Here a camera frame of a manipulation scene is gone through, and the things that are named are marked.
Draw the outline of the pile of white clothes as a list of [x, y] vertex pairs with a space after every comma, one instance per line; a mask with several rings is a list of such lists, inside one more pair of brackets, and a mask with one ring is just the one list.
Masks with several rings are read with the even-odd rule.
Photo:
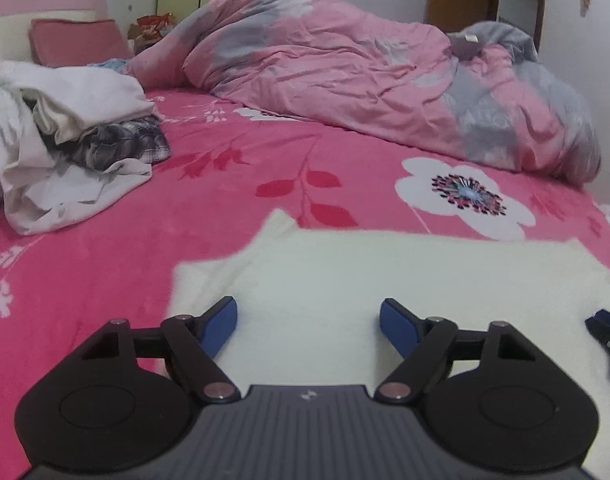
[[105, 67], [0, 61], [0, 208], [17, 233], [92, 218], [169, 156], [135, 78]]

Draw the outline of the pink floral bed blanket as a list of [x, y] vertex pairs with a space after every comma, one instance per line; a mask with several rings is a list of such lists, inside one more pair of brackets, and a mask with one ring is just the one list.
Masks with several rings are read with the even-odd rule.
[[578, 240], [610, 270], [610, 217], [562, 182], [189, 89], [158, 91], [153, 101], [171, 157], [147, 183], [55, 232], [21, 236], [0, 214], [0, 479], [28, 469], [14, 410], [29, 388], [112, 318], [155, 327], [176, 315], [167, 267], [155, 258], [167, 240], [239, 245], [280, 210], [305, 230]]

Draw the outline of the red snack bag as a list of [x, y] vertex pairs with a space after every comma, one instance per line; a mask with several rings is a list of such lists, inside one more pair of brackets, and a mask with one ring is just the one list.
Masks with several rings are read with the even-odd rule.
[[176, 26], [173, 13], [150, 14], [137, 18], [127, 30], [127, 39], [133, 41], [157, 41]]

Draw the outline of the light blue garment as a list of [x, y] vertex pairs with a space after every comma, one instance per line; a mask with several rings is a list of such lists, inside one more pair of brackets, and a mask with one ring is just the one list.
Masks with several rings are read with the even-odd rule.
[[106, 68], [122, 74], [125, 72], [127, 64], [128, 61], [125, 58], [110, 58], [110, 60], [104, 62], [90, 63], [89, 67]]

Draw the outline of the dark red cushion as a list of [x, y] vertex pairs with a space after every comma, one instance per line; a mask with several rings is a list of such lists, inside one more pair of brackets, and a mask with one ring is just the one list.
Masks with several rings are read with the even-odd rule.
[[34, 61], [48, 67], [85, 66], [112, 58], [133, 56], [113, 20], [79, 22], [38, 18], [31, 22], [28, 40]]

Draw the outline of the cream fleece sweater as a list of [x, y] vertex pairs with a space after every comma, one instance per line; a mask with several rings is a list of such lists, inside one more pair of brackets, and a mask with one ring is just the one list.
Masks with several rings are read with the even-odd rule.
[[168, 310], [235, 297], [239, 321], [217, 361], [240, 387], [359, 384], [399, 362], [378, 326], [393, 298], [469, 330], [506, 321], [592, 396], [600, 429], [587, 468], [610, 479], [610, 364], [585, 320], [610, 310], [610, 270], [578, 240], [482, 242], [391, 231], [305, 230], [276, 210], [239, 245], [167, 240]]

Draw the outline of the pink grey floral duvet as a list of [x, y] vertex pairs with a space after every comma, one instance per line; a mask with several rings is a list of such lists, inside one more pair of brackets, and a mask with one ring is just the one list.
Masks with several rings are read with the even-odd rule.
[[523, 30], [446, 34], [343, 0], [212, 0], [127, 66], [142, 87], [190, 84], [263, 112], [574, 185], [601, 152], [589, 107]]

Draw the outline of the pink white bed headboard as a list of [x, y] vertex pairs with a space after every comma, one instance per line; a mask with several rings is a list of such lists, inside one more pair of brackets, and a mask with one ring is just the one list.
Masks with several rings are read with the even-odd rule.
[[0, 0], [0, 60], [32, 61], [28, 31], [34, 20], [90, 22], [107, 17], [107, 0]]

